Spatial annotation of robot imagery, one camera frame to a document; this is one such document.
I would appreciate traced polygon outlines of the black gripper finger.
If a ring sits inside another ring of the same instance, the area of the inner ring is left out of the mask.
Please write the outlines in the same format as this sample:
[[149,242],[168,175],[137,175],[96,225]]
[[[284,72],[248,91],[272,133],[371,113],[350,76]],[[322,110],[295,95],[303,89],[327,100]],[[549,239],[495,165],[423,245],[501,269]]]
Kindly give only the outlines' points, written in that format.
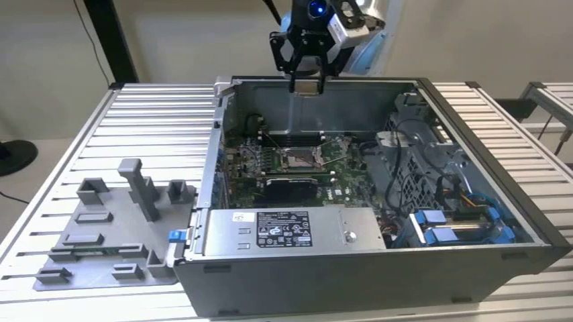
[[[288,91],[290,93],[294,93],[298,66],[303,59],[303,39],[300,36],[295,36],[291,32],[271,32],[268,41],[276,70],[290,75]],[[286,59],[280,53],[286,43],[290,43],[292,47],[292,53],[288,59]]]
[[316,66],[319,70],[319,81],[316,85],[318,93],[324,92],[324,84],[328,76],[338,76],[338,54],[339,49],[335,47],[335,43],[327,40],[316,41],[315,57]]

